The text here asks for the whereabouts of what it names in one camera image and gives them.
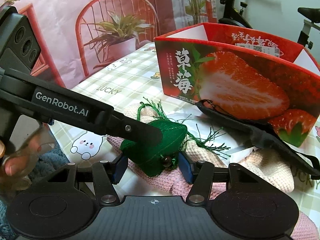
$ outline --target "fingernail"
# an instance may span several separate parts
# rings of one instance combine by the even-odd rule
[[[13,164],[9,167],[9,172],[7,172],[7,168],[5,169],[5,172],[7,173],[7,175],[12,176],[12,175],[16,174],[19,170],[20,170],[19,166]]]

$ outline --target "strawberry picture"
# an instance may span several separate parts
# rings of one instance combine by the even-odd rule
[[[316,122],[316,118],[300,109],[288,109],[268,121],[281,140],[300,147]]]
[[[284,90],[229,51],[207,55],[199,66],[201,99],[212,100],[217,110],[238,119],[259,120],[281,115],[289,107]]]
[[[281,87],[289,97],[290,108],[302,109],[314,116],[319,115],[319,77],[264,57],[253,57],[249,53],[240,51],[235,54],[249,62],[264,77]]]

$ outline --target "black eye mask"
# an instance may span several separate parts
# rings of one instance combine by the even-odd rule
[[[213,109],[206,107],[204,105],[205,102],[212,105]],[[230,115],[220,113],[215,109],[215,105],[211,100],[201,100],[196,103],[196,106],[202,113],[219,122],[222,126],[249,134],[251,143],[258,149],[272,148],[277,151],[284,160],[296,166],[301,171],[310,174],[311,179],[320,179],[319,160],[315,156],[299,153],[311,161],[312,167],[298,155],[298,152],[291,149],[289,145],[279,138],[269,123],[240,120]]]

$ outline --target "human hand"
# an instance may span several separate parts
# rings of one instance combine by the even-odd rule
[[[30,160],[30,153],[39,153],[41,151],[41,146],[39,143],[39,138],[35,136],[32,138],[25,149],[22,149],[20,156],[14,156],[9,158],[3,167],[3,172],[8,176],[14,176],[15,174],[25,170],[28,166]],[[5,145],[0,141],[0,157],[3,157],[5,154]]]

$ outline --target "strawberry box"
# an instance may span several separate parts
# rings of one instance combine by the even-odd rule
[[[270,123],[300,147],[320,115],[319,65],[293,41],[257,30],[202,23],[155,40],[164,94],[238,119]]]

